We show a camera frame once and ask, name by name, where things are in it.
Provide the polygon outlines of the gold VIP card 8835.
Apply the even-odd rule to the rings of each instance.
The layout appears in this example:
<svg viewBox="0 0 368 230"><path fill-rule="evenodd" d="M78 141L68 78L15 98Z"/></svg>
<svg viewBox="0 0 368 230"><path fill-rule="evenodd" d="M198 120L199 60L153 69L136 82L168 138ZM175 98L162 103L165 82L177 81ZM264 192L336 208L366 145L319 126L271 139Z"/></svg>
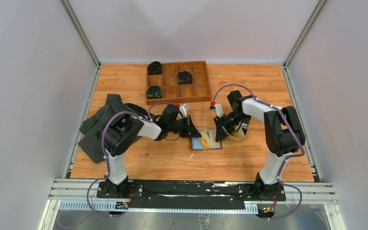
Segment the gold VIP card 8835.
<svg viewBox="0 0 368 230"><path fill-rule="evenodd" d="M199 138L199 141L203 150L220 148L220 143L215 141L215 130L203 130L200 131L200 134L201 137Z"/></svg>

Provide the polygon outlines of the yellow oval card tray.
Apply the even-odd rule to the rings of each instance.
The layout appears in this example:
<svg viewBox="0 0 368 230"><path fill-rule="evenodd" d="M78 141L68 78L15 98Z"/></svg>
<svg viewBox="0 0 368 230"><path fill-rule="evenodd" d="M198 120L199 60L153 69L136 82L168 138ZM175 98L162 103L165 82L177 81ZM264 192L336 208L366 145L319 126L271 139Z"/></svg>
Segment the yellow oval card tray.
<svg viewBox="0 0 368 230"><path fill-rule="evenodd" d="M237 142L243 141L248 134L250 121L251 120L249 118L242 120L238 125L235 126L234 131L228 136L228 138Z"/></svg>

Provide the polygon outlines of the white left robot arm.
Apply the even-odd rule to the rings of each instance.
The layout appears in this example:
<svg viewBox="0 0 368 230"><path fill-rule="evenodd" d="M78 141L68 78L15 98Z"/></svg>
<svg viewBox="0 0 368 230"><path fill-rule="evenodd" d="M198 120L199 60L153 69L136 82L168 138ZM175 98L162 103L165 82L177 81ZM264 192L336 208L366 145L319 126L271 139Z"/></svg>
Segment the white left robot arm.
<svg viewBox="0 0 368 230"><path fill-rule="evenodd" d="M127 194L128 175L125 166L125 153L138 138L160 141L169 133L181 138L200 138L202 135L187 114L189 104L165 103L161 115L137 115L122 111L110 118L99 132L98 138L104 153L107 172L105 182L109 192L116 198Z"/></svg>

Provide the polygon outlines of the brown leather card holder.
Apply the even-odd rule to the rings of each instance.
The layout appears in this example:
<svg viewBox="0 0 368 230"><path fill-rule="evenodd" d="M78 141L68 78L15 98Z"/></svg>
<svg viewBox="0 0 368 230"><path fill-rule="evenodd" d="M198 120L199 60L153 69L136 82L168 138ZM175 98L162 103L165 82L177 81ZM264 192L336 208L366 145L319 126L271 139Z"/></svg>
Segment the brown leather card holder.
<svg viewBox="0 0 368 230"><path fill-rule="evenodd" d="M221 150L223 148L222 142L220 141L220 148L219 149L212 149L212 150ZM191 138L190 140L190 150L203 150L199 141L199 138Z"/></svg>

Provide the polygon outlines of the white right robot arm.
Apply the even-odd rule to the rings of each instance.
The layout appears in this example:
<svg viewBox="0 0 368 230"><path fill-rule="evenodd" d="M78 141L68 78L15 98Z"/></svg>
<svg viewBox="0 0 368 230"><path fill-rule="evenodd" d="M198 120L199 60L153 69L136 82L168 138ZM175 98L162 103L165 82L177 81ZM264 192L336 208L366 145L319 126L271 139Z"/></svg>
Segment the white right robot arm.
<svg viewBox="0 0 368 230"><path fill-rule="evenodd" d="M254 95L242 96L232 91L227 97L232 111L224 114L220 104L210 102L210 109L217 113L215 141L219 142L235 133L235 127L244 119L255 117L264 123L265 142L269 153L261 171L256 175L251 192L261 200L280 191L280 179L284 167L292 157L299 157L298 150L304 150L305 135L293 106L277 107Z"/></svg>

